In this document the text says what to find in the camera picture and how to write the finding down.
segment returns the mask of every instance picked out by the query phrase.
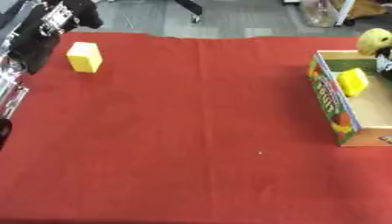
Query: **open cardboard box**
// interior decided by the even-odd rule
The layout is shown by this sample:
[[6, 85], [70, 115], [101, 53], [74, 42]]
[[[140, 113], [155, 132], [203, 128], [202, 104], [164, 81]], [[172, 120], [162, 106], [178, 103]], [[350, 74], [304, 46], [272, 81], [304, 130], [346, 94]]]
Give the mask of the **open cardboard box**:
[[[369, 86], [347, 98], [336, 76], [356, 67]], [[312, 58], [307, 74], [341, 146], [392, 146], [392, 82], [375, 70], [375, 58], [356, 51], [318, 51]]]

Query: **yellow object in box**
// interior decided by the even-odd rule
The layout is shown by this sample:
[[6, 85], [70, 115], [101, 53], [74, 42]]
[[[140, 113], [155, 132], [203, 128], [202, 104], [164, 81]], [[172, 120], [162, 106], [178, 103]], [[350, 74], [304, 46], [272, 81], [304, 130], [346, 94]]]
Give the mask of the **yellow object in box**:
[[368, 87], [368, 77], [360, 68], [347, 70], [338, 75], [338, 83], [346, 96], [356, 96]]
[[66, 54], [73, 69], [79, 73], [96, 73], [102, 56], [95, 43], [76, 42]]

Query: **red table surface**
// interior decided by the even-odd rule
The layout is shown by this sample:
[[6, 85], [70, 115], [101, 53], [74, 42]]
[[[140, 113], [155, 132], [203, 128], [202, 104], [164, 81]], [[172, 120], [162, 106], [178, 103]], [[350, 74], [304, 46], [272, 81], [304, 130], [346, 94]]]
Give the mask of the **red table surface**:
[[[73, 72], [74, 41], [98, 73]], [[389, 224], [392, 148], [337, 147], [305, 76], [354, 46], [67, 34], [0, 153], [0, 221]]]

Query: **chair wheel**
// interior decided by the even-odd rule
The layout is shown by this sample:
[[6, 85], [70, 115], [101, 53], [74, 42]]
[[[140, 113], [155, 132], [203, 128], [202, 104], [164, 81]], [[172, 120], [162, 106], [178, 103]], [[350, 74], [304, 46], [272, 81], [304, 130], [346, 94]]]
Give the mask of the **chair wheel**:
[[191, 21], [193, 24], [198, 24], [200, 20], [201, 20], [200, 16], [192, 15], [191, 17]]
[[345, 25], [345, 26], [355, 26], [355, 19], [346, 19], [343, 22], [343, 25]]

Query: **gray floor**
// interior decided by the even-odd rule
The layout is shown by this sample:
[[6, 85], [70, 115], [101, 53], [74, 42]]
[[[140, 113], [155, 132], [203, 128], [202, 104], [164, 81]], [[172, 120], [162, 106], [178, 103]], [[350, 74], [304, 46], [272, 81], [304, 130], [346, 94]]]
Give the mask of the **gray floor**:
[[[15, 0], [0, 0], [0, 9]], [[105, 25], [98, 32], [145, 32], [186, 38], [244, 38], [269, 35], [358, 36], [381, 27], [392, 30], [392, 14], [357, 21], [354, 27], [311, 28], [297, 6], [281, 0], [195, 0], [204, 9], [201, 23], [172, 0], [118, 0], [98, 3]], [[77, 31], [91, 32], [80, 28]]]

